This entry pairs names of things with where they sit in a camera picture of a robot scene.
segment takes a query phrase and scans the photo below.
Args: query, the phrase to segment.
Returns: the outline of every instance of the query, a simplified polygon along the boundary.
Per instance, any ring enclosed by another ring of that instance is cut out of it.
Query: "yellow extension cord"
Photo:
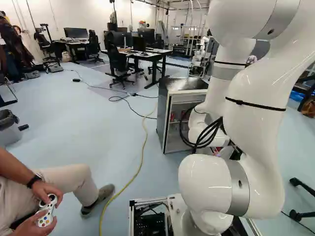
[[[104,218],[104,214],[105,214],[105,211],[107,209],[107,207],[109,206],[109,204],[111,204],[112,201],[114,201],[133,181],[134,179],[138,176],[138,174],[140,173],[140,170],[141,170],[141,167],[142,167],[142,164],[143,164],[143,156],[144,156],[144,147],[147,143],[147,139],[148,139],[148,130],[147,130],[147,127],[145,126],[144,124],[144,121],[146,120],[147,117],[149,117],[150,115],[152,115],[156,109],[158,107],[158,104],[156,104],[154,110],[152,112],[150,112],[149,114],[147,114],[146,116],[143,117],[142,119],[142,127],[144,129],[144,131],[146,132],[146,138],[143,142],[143,145],[142,145],[142,150],[141,150],[141,163],[138,167],[138,170],[137,172],[134,174],[134,176],[131,178],[131,180],[129,180],[129,182],[122,188],[122,190],[120,190],[117,194],[115,194],[107,203],[106,205],[104,206],[103,208],[103,211],[102,211],[102,214],[100,215],[100,219],[99,219],[99,236],[102,236],[102,222],[103,222],[103,218]]]

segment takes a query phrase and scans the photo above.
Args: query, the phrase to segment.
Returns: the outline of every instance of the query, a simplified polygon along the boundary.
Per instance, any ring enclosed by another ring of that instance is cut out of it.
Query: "beige pants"
[[[92,180],[88,165],[70,165],[35,171],[46,182],[54,184],[63,193],[73,192],[83,206],[98,198],[98,189]],[[10,225],[38,209],[38,199],[26,186],[0,177],[0,236],[12,233]]]

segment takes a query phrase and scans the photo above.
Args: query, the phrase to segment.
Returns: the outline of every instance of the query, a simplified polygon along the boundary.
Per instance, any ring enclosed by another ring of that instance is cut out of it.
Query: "person's hand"
[[[10,234],[10,236],[46,236],[51,233],[54,227],[57,224],[57,218],[54,217],[53,222],[47,227],[40,228],[37,225],[37,220],[43,217],[48,211],[40,211],[39,213],[31,216],[27,220],[25,220],[22,224],[20,224],[16,230]]]
[[[63,193],[59,189],[57,189],[52,184],[46,183],[44,181],[36,181],[32,185],[32,191],[36,197],[43,200],[46,204],[50,203],[50,199],[48,194],[53,193],[57,196],[58,202],[56,204],[56,208],[59,206],[61,201],[63,200]]]

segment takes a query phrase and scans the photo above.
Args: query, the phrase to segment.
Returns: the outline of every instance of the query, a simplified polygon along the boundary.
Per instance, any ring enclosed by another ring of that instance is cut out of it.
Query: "wristwatch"
[[[27,188],[32,188],[33,184],[36,182],[36,181],[42,181],[42,178],[40,176],[38,176],[37,174],[34,175],[33,178],[30,179],[30,181],[26,184]]]

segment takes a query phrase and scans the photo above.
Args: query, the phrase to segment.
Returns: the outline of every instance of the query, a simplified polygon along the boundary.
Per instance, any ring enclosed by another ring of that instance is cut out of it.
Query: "person's arm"
[[[35,173],[16,159],[11,153],[0,148],[0,176],[26,185]]]
[[[27,185],[35,176],[35,173],[27,168],[22,162],[16,159],[11,153],[0,148],[0,176],[10,179],[14,182]],[[46,204],[50,203],[49,193],[58,197],[56,208],[63,199],[63,193],[51,184],[38,180],[31,187],[34,195]]]

